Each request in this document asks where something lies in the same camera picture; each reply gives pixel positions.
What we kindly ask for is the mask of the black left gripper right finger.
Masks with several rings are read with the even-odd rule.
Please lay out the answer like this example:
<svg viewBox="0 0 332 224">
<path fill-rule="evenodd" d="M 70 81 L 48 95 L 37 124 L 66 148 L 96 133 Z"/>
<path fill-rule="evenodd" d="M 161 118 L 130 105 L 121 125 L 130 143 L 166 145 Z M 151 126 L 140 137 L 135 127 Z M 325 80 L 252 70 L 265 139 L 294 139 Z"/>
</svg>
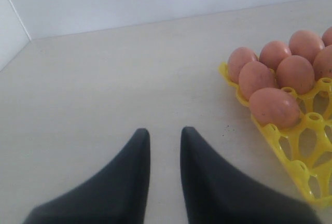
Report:
<svg viewBox="0 0 332 224">
<path fill-rule="evenodd" d="M 321 223 L 308 204 L 235 168 L 193 127 L 182 129 L 181 180 L 189 223 Z"/>
</svg>

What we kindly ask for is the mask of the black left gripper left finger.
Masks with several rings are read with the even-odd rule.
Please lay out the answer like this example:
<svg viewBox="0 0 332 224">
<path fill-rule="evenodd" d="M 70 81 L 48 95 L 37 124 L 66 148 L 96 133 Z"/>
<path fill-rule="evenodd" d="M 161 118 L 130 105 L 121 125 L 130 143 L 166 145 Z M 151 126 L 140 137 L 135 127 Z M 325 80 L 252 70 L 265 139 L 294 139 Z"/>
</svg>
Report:
<svg viewBox="0 0 332 224">
<path fill-rule="evenodd" d="M 98 173 L 35 207 L 25 223 L 143 223 L 150 181 L 150 135 L 137 129 Z"/>
</svg>

